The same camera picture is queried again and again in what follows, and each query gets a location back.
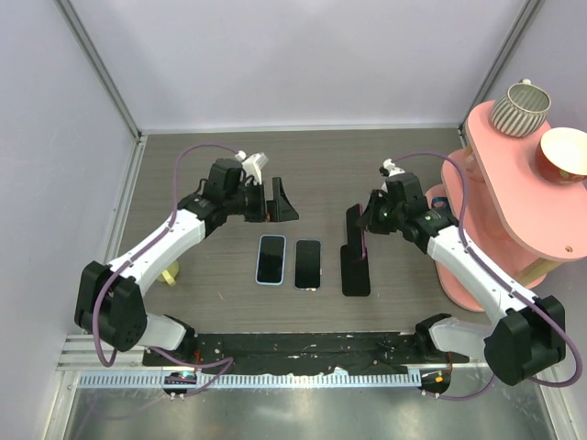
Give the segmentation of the black phone case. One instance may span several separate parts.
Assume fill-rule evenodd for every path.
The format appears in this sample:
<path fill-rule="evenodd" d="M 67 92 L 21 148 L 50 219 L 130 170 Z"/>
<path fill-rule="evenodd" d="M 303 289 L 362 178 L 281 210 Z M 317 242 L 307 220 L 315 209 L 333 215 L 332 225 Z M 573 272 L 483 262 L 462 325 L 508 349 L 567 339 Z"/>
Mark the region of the black phone case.
<path fill-rule="evenodd" d="M 341 290 L 347 297 L 367 297 L 371 294 L 368 256 L 353 258 L 347 245 L 340 248 Z"/>

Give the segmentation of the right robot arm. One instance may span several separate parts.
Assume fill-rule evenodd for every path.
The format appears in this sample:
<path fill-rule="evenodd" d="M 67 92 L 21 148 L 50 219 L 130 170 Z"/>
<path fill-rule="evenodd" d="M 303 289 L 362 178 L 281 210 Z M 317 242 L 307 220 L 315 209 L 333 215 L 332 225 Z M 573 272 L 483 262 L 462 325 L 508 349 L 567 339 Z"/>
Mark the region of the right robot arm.
<path fill-rule="evenodd" d="M 540 299 L 509 277 L 459 228 L 447 210 L 428 205 L 411 172 L 390 174 L 371 192 L 360 217 L 373 234 L 399 232 L 447 269 L 488 316 L 488 325 L 439 314 L 420 325 L 415 353 L 426 362 L 446 352 L 484 361 L 503 383 L 514 386 L 566 357 L 565 311 L 554 297 Z"/>

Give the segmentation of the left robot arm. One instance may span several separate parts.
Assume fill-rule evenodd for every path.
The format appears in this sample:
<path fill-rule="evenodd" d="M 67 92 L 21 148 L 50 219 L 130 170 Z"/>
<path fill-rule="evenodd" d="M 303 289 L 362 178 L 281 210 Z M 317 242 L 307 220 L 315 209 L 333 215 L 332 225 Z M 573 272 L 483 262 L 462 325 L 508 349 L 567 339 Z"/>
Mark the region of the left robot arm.
<path fill-rule="evenodd" d="M 74 322 L 120 352 L 156 347 L 174 365 L 188 364 L 195 353 L 193 328 L 170 316 L 148 313 L 143 298 L 173 262 L 229 216 L 240 215 L 249 223 L 298 219 L 280 178 L 272 179 L 273 197 L 266 199 L 261 170 L 267 161 L 262 153 L 244 152 L 217 159 L 201 189 L 183 197 L 148 237 L 108 263 L 90 262 L 81 275 Z"/>

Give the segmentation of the blue cup on shelf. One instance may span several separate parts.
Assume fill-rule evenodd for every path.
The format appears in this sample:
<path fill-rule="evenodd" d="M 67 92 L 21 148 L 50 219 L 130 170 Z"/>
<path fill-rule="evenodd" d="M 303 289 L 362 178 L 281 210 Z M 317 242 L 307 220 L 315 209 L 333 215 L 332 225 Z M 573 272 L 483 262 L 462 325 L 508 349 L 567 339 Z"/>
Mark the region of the blue cup on shelf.
<path fill-rule="evenodd" d="M 449 209 L 449 200 L 447 197 L 434 197 L 432 199 L 432 207 Z"/>

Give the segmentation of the yellow paper cup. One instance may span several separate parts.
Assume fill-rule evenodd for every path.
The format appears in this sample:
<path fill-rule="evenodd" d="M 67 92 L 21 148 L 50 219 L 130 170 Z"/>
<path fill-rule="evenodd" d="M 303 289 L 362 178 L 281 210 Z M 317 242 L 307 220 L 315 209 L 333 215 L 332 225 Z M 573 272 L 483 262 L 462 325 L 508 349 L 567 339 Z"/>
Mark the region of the yellow paper cup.
<path fill-rule="evenodd" d="M 175 260 L 167 269 L 165 269 L 157 278 L 157 282 L 166 283 L 169 286 L 175 286 L 180 271 L 180 264 Z"/>

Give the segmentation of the pink three-tier shelf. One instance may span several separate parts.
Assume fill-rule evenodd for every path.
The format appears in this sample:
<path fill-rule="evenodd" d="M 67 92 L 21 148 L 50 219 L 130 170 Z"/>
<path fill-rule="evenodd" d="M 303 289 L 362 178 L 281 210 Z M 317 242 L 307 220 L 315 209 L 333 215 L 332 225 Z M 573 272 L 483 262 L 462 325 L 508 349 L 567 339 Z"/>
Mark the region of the pink three-tier shelf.
<path fill-rule="evenodd" d="M 454 166 L 444 162 L 442 182 L 426 198 L 447 197 L 454 214 L 467 200 L 468 235 L 508 275 L 533 288 L 559 265 L 585 258 L 586 188 L 538 174 L 535 154 L 548 123 L 527 137 L 508 137 L 493 127 L 492 107 L 485 102 L 471 110 L 468 146 L 450 153 L 461 167 L 472 167 L 468 195 Z"/>

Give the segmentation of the grey striped ceramic mug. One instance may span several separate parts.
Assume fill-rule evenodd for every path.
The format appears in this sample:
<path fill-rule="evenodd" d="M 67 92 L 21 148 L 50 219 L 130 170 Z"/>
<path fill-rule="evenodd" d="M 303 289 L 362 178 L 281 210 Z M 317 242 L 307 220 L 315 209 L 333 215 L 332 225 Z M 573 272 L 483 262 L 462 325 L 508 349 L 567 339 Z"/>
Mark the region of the grey striped ceramic mug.
<path fill-rule="evenodd" d="M 551 98 L 529 79 L 511 85 L 492 107 L 490 120 L 503 135 L 525 138 L 535 133 L 546 121 Z"/>

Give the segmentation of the red paper bowl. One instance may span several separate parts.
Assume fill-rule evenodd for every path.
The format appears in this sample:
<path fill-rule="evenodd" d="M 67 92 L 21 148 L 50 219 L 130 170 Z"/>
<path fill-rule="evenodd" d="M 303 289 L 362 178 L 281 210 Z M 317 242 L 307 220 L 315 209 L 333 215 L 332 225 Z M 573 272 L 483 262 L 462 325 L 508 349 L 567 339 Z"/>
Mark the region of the red paper bowl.
<path fill-rule="evenodd" d="M 573 184 L 586 179 L 586 133 L 570 127 L 551 128 L 536 149 L 538 174 L 548 182 Z"/>

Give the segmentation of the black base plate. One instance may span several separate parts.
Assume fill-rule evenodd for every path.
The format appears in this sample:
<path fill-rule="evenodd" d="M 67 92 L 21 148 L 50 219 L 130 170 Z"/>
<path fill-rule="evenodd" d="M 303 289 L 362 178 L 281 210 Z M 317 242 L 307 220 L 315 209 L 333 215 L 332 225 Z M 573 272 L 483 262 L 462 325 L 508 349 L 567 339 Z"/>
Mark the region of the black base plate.
<path fill-rule="evenodd" d="M 464 364 L 469 358 L 427 345 L 418 334 L 400 332 L 200 334 L 191 349 L 172 355 L 184 362 L 211 364 L 231 357 L 235 375 L 275 376 L 405 373 L 412 364 Z"/>

